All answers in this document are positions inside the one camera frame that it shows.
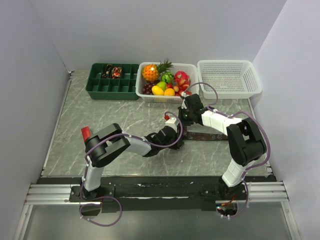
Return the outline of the brown floral necktie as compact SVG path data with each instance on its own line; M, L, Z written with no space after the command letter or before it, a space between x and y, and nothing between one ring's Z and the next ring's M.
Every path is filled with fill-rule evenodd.
M181 137L183 140L190 141L227 141L228 137L224 134L184 132Z

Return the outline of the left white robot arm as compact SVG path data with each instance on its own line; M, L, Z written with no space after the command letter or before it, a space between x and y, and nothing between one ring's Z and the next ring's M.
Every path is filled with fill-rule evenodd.
M158 132L143 137L124 132L117 123L108 125L95 134L86 126L81 129L81 134L85 144L86 169L81 179L80 196L88 201L95 200L99 195L104 167L122 153L149 158L163 149L177 150L184 144L179 123L166 123Z

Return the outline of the toy orange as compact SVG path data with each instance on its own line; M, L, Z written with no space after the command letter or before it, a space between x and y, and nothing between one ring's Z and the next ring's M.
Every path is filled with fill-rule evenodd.
M175 96L176 92L173 88L168 88L164 91L164 96Z

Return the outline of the toy dragon fruit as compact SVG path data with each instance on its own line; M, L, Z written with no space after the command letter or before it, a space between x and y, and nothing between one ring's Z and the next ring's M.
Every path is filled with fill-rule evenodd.
M174 75L174 80L178 86L190 85L190 76L184 71L178 71Z

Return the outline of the toy yellow mango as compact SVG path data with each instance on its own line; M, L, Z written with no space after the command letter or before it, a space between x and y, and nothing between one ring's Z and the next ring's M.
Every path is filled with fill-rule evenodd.
M164 90L157 86L157 85L154 85L152 88L151 88L151 91L152 91L152 94L155 95L155 96L163 96L164 95Z

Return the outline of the toy watermelon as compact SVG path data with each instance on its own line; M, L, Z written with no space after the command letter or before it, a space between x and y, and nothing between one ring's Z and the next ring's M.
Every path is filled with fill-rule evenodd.
M161 75L160 80L163 82L166 82L167 84L171 84L172 81L174 80L174 74L170 71L166 71Z

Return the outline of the white fruit basket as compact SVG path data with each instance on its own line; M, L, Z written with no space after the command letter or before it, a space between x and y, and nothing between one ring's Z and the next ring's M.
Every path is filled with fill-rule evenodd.
M145 102L181 103L183 91L199 93L197 68L193 64L173 63L161 73L159 62L139 65L135 84L136 94Z

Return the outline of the toy purple grapes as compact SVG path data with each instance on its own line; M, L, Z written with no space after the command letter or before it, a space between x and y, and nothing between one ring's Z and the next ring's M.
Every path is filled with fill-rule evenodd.
M144 95L153 95L152 87L159 83L159 80L155 81L146 81L144 84L144 87L142 89L142 92Z

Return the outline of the empty white basket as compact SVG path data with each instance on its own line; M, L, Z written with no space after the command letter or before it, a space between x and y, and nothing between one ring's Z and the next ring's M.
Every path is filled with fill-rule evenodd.
M208 100L249 99L262 92L256 69L248 60L200 60L197 72Z

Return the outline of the toy pineapple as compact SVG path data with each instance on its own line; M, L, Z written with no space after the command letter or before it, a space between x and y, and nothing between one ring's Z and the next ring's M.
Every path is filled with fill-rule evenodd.
M160 63L151 63L142 68L142 76L147 82L153 82L160 78L162 73L169 71L173 67L173 63L166 58Z

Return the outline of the red toothpaste box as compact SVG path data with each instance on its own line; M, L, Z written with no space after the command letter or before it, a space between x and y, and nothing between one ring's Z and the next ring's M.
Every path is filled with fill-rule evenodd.
M83 141L85 142L91 136L90 127L89 126L83 127L81 129L81 134L82 134Z

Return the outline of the green compartment tray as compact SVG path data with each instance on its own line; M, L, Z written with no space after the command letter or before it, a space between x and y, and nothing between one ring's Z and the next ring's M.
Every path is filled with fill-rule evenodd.
M120 79L101 78L105 65L122 67ZM91 66L85 90L93 100L125 100L136 101L136 80L138 64L129 63L94 63Z

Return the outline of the red patterned rolled tie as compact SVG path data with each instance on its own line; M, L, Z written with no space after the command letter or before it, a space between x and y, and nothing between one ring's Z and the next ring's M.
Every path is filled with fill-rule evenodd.
M120 79L122 74L121 66L114 66L111 70L111 78L112 79Z

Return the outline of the dark rolled tie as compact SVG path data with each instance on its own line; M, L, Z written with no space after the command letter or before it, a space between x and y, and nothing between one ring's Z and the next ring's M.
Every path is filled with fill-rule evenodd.
M102 79L110 79L112 74L113 65L107 64L102 68L101 78Z

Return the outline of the aluminium frame rail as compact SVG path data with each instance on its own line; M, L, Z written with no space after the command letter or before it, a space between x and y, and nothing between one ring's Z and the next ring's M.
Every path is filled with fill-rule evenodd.
M282 181L250 182L247 184L250 202L288 202L289 197Z

